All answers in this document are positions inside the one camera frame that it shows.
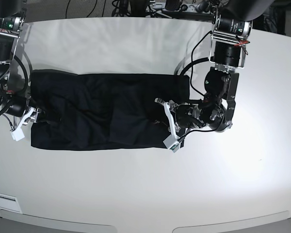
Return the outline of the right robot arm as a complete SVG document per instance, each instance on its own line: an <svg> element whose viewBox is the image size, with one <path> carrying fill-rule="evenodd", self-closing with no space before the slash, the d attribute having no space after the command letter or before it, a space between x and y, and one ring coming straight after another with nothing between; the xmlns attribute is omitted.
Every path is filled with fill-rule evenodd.
<svg viewBox="0 0 291 233"><path fill-rule="evenodd" d="M0 117L8 118L11 135L21 136L22 126L29 121L36 122L40 110L26 95L29 76L24 64L16 56L16 48L26 18L25 0L0 0ZM8 81L11 78L12 62L16 61L23 71L24 85L19 90L11 90Z"/></svg>

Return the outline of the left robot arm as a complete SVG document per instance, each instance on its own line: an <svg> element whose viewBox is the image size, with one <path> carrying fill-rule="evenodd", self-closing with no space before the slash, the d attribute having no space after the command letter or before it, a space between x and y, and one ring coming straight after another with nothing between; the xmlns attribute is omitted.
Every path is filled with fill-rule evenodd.
<svg viewBox="0 0 291 233"><path fill-rule="evenodd" d="M213 14L212 29L207 33L211 39L210 54L192 60L180 73L183 77L202 62L214 64L205 77L203 99L185 103L155 100L163 105L169 121L170 135L164 141L168 148L178 145L191 132L202 132L204 127L209 127L210 132L223 132L232 126L239 80L236 69L244 66L253 20L272 3L271 0L229 0L226 4L207 1Z"/></svg>

